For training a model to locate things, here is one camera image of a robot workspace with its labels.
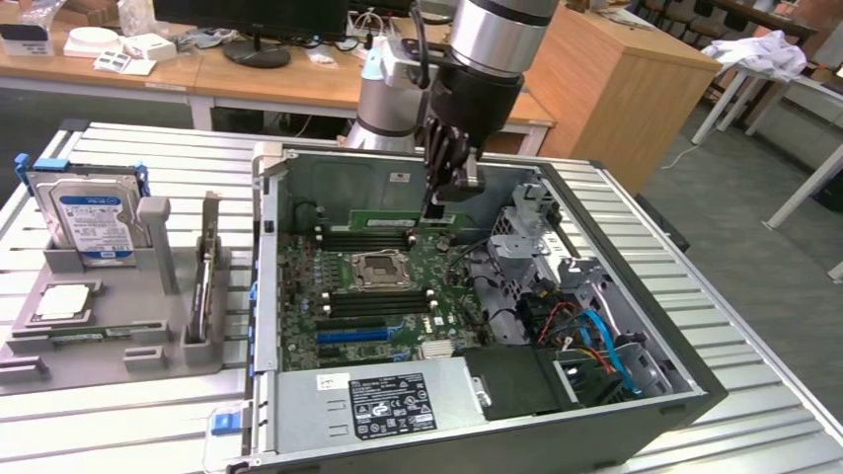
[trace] aluminum table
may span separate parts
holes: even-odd
[[[60,131],[44,156],[151,169],[168,196],[172,246],[192,246],[207,190],[223,195],[220,233],[235,251],[225,369],[200,377],[0,397],[0,472],[203,472],[205,422],[243,399],[252,265],[252,148],[272,137],[92,123]],[[319,143],[313,140],[295,140]],[[603,170],[555,161],[603,231],[730,391],[687,429],[664,434],[607,474],[843,472],[843,431],[779,358]],[[576,231],[563,223],[567,231]],[[0,211],[0,340],[43,264],[48,232],[19,188]],[[584,241],[572,235],[575,245]],[[236,456],[240,437],[215,441]]]

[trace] wooden desk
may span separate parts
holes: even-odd
[[[17,6],[3,1],[0,23],[17,23]],[[356,115],[363,62],[340,51],[332,51],[339,62],[332,68],[313,64],[304,50],[292,47],[289,65],[265,70],[233,63],[221,49],[213,48],[163,61],[149,76],[129,76],[95,71],[91,58],[61,55],[72,28],[75,25],[52,23],[53,57],[8,56],[0,50],[0,87],[184,104],[191,108],[193,127],[203,130],[212,129],[213,107],[348,119]],[[400,30],[415,36],[410,24]],[[442,40],[444,32],[442,27],[428,29],[430,40]],[[535,99],[522,94],[504,129],[523,135],[519,153],[536,154],[551,126],[554,118]]]
[[[527,72],[556,119],[540,156],[600,161],[635,195],[719,69],[660,30],[562,6]]]
[[[752,8],[752,2],[740,0],[710,0],[716,8],[746,18],[750,23],[770,30],[782,30],[787,36],[796,37],[796,46],[803,45],[818,29],[798,19],[787,19]]]

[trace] gray floor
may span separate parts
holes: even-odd
[[[666,163],[690,147],[706,112],[692,114]],[[184,106],[0,90],[0,201],[16,186],[15,154],[37,156],[64,118],[189,127]],[[803,179],[775,151],[732,129],[654,174],[644,196],[690,241],[690,258],[840,419],[843,285],[824,273],[843,260],[843,216],[808,202],[779,232],[762,225]]]

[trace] white box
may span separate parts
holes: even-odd
[[[125,38],[123,47],[139,59],[164,61],[177,56],[175,44],[155,33]]]

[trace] blue clip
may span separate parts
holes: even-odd
[[[137,184],[141,187],[141,196],[147,197],[152,194],[149,193],[149,169],[143,162],[137,162],[135,165],[135,173],[137,176]]]
[[[64,172],[69,166],[69,160],[64,158],[39,158],[32,165],[36,171]]]
[[[211,425],[211,435],[232,435],[240,432],[243,428],[243,415],[237,413],[220,413],[213,416],[213,424]]]
[[[29,169],[29,155],[27,153],[20,153],[15,157],[15,174],[17,175],[17,178],[21,180],[21,183],[27,187],[29,196],[35,196],[36,193],[32,191],[32,188],[29,187],[29,178],[27,178],[28,169]]]

